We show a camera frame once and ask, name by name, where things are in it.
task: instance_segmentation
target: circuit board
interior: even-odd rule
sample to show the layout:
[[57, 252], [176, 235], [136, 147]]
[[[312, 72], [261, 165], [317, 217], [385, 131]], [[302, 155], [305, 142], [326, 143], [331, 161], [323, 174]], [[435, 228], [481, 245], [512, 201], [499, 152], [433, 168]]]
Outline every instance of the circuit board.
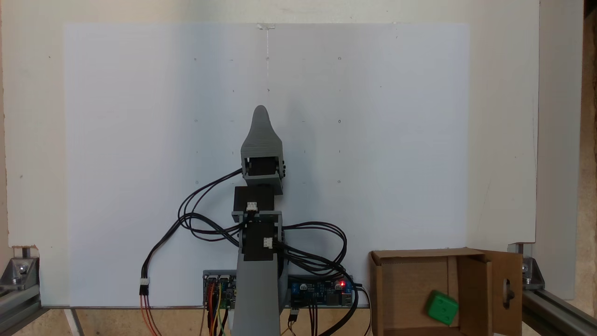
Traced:
[[221, 286], [222, 299], [220, 300], [220, 309], [234, 309], [236, 305], [236, 275], [230, 274], [232, 272], [228, 274], [225, 274], [225, 272], [221, 273], [223, 274], [204, 272], [203, 302], [206, 304], [208, 301], [208, 291], [211, 289], [210, 284], [215, 284], [215, 287], [213, 287], [215, 293], [219, 293]]
[[317, 277], [301, 276], [289, 279], [290, 306], [306, 307], [317, 302], [318, 306], [348, 307], [352, 305], [352, 285], [342, 278], [320, 281]]
[[[234, 309], [236, 305], [236, 271], [214, 270], [203, 272], [203, 299], [206, 304], [211, 289], [219, 292], [222, 299], [220, 309]], [[290, 277], [288, 280], [290, 304], [287, 307], [306, 307], [317, 301], [320, 307], [349, 307], [352, 305], [352, 285], [346, 279], [320, 281], [313, 276], [300, 276], [300, 280]]]

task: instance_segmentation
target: white backdrop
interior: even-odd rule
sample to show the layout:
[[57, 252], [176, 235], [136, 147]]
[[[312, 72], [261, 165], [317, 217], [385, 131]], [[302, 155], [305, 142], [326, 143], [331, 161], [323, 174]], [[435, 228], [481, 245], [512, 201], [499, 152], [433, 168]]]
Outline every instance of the white backdrop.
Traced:
[[[72, 306], [138, 303], [147, 253], [189, 193], [240, 167], [259, 104], [284, 145], [284, 223], [340, 226], [356, 281], [370, 250], [466, 245], [466, 25], [74, 24], [64, 38]], [[232, 225], [239, 184], [199, 211]], [[236, 253], [180, 229], [150, 264], [152, 304], [200, 305], [202, 271]]]

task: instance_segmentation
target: hole in cardboard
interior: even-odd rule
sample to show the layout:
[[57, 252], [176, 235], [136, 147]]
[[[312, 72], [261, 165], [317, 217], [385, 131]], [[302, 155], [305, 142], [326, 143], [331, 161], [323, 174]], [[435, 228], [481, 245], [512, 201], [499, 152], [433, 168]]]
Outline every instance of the hole in cardboard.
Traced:
[[510, 289], [510, 280], [508, 279], [504, 279], [502, 297], [502, 305], [504, 308], [510, 309], [510, 300], [514, 299], [514, 292]]

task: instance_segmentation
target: blue circuit board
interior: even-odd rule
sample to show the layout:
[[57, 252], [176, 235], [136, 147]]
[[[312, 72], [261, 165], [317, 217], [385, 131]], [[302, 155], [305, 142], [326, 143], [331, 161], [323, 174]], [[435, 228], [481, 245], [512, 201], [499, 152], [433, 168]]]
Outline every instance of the blue circuit board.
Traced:
[[352, 305], [352, 285], [346, 279], [320, 281], [316, 277], [301, 277], [290, 279], [288, 287], [291, 307], [306, 307], [314, 302], [325, 307]]

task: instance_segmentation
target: green dice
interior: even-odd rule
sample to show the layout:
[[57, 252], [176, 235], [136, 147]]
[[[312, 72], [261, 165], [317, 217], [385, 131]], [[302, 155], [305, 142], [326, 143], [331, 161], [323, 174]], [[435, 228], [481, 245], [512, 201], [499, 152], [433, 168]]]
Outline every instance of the green dice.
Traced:
[[433, 291], [429, 296], [425, 310], [432, 319], [450, 325], [458, 313], [458, 302], [442, 292]]

